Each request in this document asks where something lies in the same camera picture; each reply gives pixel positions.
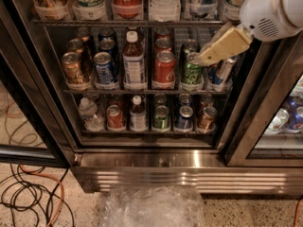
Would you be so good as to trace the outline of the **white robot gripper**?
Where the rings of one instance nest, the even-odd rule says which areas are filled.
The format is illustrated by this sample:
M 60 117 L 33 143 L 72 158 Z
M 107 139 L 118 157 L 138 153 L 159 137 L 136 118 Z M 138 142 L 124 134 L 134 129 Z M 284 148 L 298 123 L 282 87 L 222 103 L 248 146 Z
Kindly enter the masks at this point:
M 303 30 L 303 0 L 230 1 L 241 7 L 241 23 L 260 41 L 289 38 Z M 209 66 L 237 56 L 246 51 L 251 42 L 252 36 L 242 26 L 232 26 L 225 32 L 219 30 L 200 50 L 197 62 Z

